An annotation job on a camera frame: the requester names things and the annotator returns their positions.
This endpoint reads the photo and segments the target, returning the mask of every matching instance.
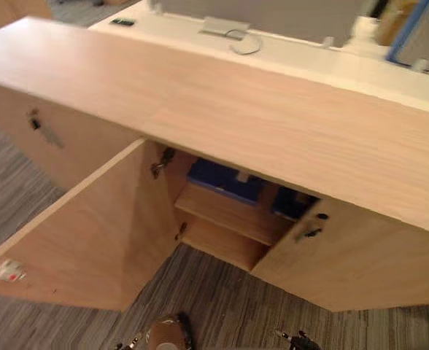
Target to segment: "desk surface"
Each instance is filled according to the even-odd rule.
[[[429,112],[34,19],[0,30],[0,85],[429,230]]]

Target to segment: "door hinge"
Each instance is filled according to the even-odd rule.
[[[185,230],[187,229],[188,224],[186,222],[183,222],[180,227],[179,227],[179,233],[176,234],[176,236],[174,237],[175,241],[178,241],[181,237],[182,234],[185,232]]]
[[[151,174],[153,174],[153,178],[157,179],[159,177],[161,169],[167,167],[167,165],[171,162],[172,158],[174,158],[175,154],[176,150],[174,148],[167,147],[164,150],[159,163],[153,163],[151,165]]]

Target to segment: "wood grain surface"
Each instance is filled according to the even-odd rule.
[[[252,270],[268,250],[257,241],[200,218],[192,220],[182,242],[246,271]]]
[[[27,114],[36,109],[41,127]],[[48,128],[61,146],[47,142]],[[136,131],[24,93],[0,87],[0,129],[58,186],[69,190],[139,138]]]
[[[0,85],[429,230],[428,112],[33,19],[0,30]]]
[[[262,210],[192,183],[185,186],[175,206],[267,246],[278,242],[293,225],[272,214],[271,207]]]
[[[177,245],[166,179],[153,179],[155,145],[125,148],[0,246],[0,264],[26,277],[0,295],[126,309]]]
[[[331,311],[429,304],[429,232],[321,200],[252,274]]]

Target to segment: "cabinet door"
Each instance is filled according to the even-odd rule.
[[[426,304],[429,232],[321,200],[252,273],[331,311]]]
[[[0,246],[24,279],[0,294],[123,310],[173,252],[177,234],[155,145],[137,140]]]

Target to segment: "gray carpet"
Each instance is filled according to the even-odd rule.
[[[111,14],[84,20],[78,3],[89,5],[57,5],[57,18],[89,24]],[[0,243],[62,194],[0,132]],[[429,350],[429,306],[332,314],[184,245],[124,313],[0,297],[0,349],[113,349],[177,311],[190,315],[200,349],[288,349],[279,328],[303,329],[324,350]]]

